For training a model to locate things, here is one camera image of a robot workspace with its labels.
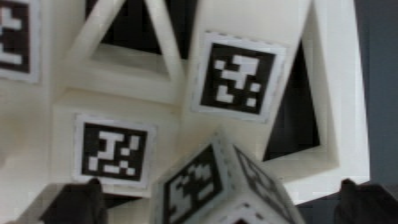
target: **white cube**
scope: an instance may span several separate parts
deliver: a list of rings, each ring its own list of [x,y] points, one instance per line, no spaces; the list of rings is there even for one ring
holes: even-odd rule
[[[303,223],[278,180],[220,132],[157,181],[150,223]]]

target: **white border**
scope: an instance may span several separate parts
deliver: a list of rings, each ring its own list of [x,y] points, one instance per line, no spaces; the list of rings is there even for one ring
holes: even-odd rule
[[[141,163],[141,176],[140,181],[118,180],[109,177],[88,176],[83,175],[81,170],[81,149],[83,149],[83,124],[92,123],[99,125],[106,125],[109,127],[125,128],[132,130],[147,131],[147,144],[145,144],[145,154],[143,154],[143,163]],[[76,127],[74,127],[74,170],[72,170],[72,178],[79,182],[86,182],[92,177],[100,180],[102,184],[108,185],[124,185],[138,188],[147,187],[147,179],[148,179],[148,169],[150,169],[150,155],[156,141],[156,126],[140,123],[129,123],[116,120],[111,120],[102,117],[95,117],[85,114],[76,114]]]
[[[218,220],[212,220],[212,223],[230,224],[230,223],[236,223],[237,220],[243,218],[244,221],[246,221],[246,219],[250,220],[248,224],[253,224],[253,223],[255,224],[271,224],[275,217],[278,218],[278,213],[273,211],[273,209],[269,209],[269,211],[273,212],[271,218],[269,218],[269,215],[266,216],[266,214],[262,214],[260,211],[252,206],[252,203],[246,203],[244,201],[237,201],[234,203],[234,205],[230,207],[227,207],[227,209],[220,212],[221,216],[218,217]],[[255,216],[252,216],[252,214],[255,214],[255,213],[262,216],[262,218],[264,218],[262,221],[259,221],[255,219]]]
[[[351,0],[312,1],[301,40],[310,59],[308,85],[321,145],[262,163],[282,181],[294,204],[339,192],[342,179],[360,184],[371,178]]]
[[[0,78],[6,78],[28,83],[38,82],[40,73],[40,4],[38,0],[6,0],[8,2],[24,3],[29,13],[29,73],[22,73],[0,68]]]
[[[207,60],[209,60],[212,43],[218,43],[230,47],[243,48],[243,49],[257,51],[257,52],[275,54],[275,62],[273,62],[268,84],[266,84],[262,106],[260,106],[257,115],[200,105],[200,96],[202,96],[204,79],[205,79],[205,71],[207,71]],[[232,35],[223,35],[216,32],[205,32],[202,48],[204,48],[204,52],[202,52],[200,63],[198,63],[198,74],[195,77],[195,87],[193,87],[189,109],[193,112],[211,113],[214,115],[223,115],[223,116],[237,118],[241,120],[250,120],[250,121],[257,121],[257,122],[264,123],[268,116],[269,116],[269,108],[271,108],[271,103],[273,103],[275,91],[278,89],[276,86],[278,86],[278,80],[280,80],[280,76],[282,76],[282,65],[284,65],[284,60],[285,60],[287,49],[282,45],[278,45],[275,43],[253,41],[246,38],[239,38]]]

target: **gray background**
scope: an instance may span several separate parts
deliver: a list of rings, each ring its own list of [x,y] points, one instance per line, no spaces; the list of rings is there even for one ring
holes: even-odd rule
[[[355,0],[363,68],[371,182],[398,184],[398,0]],[[337,196],[298,205],[307,224],[330,224]]]

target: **black and white square pattern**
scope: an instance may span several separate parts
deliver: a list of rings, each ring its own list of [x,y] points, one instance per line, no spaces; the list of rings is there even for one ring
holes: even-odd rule
[[[248,183],[248,187],[260,198],[264,204],[271,207],[278,215],[284,217],[287,223],[292,223],[287,206],[284,202],[284,197],[280,195],[280,189],[276,188],[276,184],[264,174],[260,168],[255,163],[250,161],[248,157],[241,153],[239,149],[234,146],[237,162],[243,169],[243,175]]]
[[[205,33],[191,110],[264,121],[282,75],[280,45]]]
[[[37,81],[38,2],[0,0],[0,77]]]
[[[228,214],[220,218],[218,224],[269,224],[262,214],[248,203],[241,203],[228,211]]]
[[[104,184],[143,188],[156,127],[77,115],[74,177],[97,177]]]
[[[161,224],[186,223],[225,191],[212,145],[207,145],[163,184]]]

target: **white triangular frame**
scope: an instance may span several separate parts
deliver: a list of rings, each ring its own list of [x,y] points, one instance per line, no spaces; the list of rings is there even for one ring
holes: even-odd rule
[[[264,162],[294,204],[369,181],[362,69],[351,0],[314,0],[301,36],[319,146]]]
[[[70,68],[67,85],[74,88],[173,104],[179,102],[182,62],[168,11],[161,0],[145,0],[145,5],[168,74],[159,75],[150,70],[102,64],[90,59],[124,1],[97,0],[65,55],[63,65]]]

